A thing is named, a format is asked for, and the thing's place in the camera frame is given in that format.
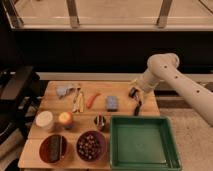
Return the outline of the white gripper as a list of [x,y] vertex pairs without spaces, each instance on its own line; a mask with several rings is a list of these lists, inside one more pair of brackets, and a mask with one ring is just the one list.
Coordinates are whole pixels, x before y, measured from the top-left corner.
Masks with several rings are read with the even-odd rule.
[[[141,91],[145,91],[144,89],[144,79],[143,78],[136,78],[136,79],[133,79],[131,82],[130,82],[131,85],[139,88]],[[136,94],[136,97],[137,97],[137,100],[138,101],[143,101],[143,95],[141,95],[140,93],[136,93],[138,91],[138,89],[136,89],[135,87],[132,87],[131,90],[129,91],[129,94],[128,96],[133,98]]]

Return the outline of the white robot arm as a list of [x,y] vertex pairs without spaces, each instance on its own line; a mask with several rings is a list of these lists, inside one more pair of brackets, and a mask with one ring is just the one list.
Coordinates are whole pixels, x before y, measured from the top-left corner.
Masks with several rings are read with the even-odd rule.
[[148,58],[147,69],[133,83],[144,93],[150,93],[161,80],[165,81],[213,127],[213,92],[182,74],[179,64],[175,53],[154,54]]

